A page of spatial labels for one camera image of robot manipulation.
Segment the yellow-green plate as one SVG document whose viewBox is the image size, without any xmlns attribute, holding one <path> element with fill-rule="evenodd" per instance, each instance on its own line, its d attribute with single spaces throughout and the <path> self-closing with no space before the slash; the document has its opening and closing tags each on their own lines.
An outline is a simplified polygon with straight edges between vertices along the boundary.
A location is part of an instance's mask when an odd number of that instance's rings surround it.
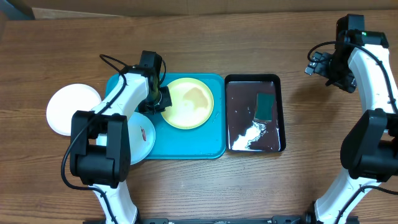
<svg viewBox="0 0 398 224">
<path fill-rule="evenodd" d="M 196 78 L 178 78 L 170 82 L 172 105 L 161 112 L 163 119 L 178 129 L 193 129 L 211 116 L 215 102 L 209 87 Z"/>
</svg>

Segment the green sponge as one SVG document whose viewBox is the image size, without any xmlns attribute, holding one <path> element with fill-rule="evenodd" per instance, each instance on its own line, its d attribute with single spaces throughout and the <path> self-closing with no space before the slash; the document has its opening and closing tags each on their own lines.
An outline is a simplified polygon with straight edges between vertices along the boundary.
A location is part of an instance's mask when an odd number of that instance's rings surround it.
<svg viewBox="0 0 398 224">
<path fill-rule="evenodd" d="M 256 111 L 254 114 L 254 119 L 262 123 L 272 121 L 272 108 L 274 106 L 274 101 L 274 95 L 258 93 L 256 98 Z"/>
</svg>

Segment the white plate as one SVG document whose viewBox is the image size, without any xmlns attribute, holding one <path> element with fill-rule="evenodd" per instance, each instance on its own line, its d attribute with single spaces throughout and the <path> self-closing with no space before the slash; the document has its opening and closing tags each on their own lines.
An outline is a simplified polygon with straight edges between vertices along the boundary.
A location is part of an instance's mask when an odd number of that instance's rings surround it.
<svg viewBox="0 0 398 224">
<path fill-rule="evenodd" d="M 100 94 L 93 87 L 80 83 L 67 85 L 59 89 L 47 105 L 48 125 L 56 133 L 70 136 L 75 112 L 89 111 L 100 103 Z"/>
</svg>

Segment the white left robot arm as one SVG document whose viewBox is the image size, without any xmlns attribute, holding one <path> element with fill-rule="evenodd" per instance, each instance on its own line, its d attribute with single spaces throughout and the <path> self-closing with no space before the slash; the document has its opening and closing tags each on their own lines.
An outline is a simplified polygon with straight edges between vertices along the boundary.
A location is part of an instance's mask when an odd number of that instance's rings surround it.
<svg viewBox="0 0 398 224">
<path fill-rule="evenodd" d="M 116 86 L 90 111 L 72 116 L 70 145 L 61 176 L 71 189 L 92 191 L 106 215 L 105 223 L 137 223 L 139 212 L 127 187 L 131 165 L 131 127 L 135 111 L 152 114 L 171 105 L 158 66 L 126 66 Z"/>
</svg>

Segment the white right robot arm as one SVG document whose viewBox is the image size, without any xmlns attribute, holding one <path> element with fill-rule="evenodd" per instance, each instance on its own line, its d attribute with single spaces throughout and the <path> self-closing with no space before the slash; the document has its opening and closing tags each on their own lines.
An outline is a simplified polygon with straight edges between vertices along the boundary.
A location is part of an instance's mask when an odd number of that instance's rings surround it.
<svg viewBox="0 0 398 224">
<path fill-rule="evenodd" d="M 352 78 L 363 114 L 340 150 L 342 169 L 301 223 L 357 223 L 350 213 L 371 190 L 397 175 L 397 85 L 389 65 L 389 44 L 382 32 L 339 31 L 333 54 L 311 49 L 306 73 L 328 78 L 327 85 Z"/>
</svg>

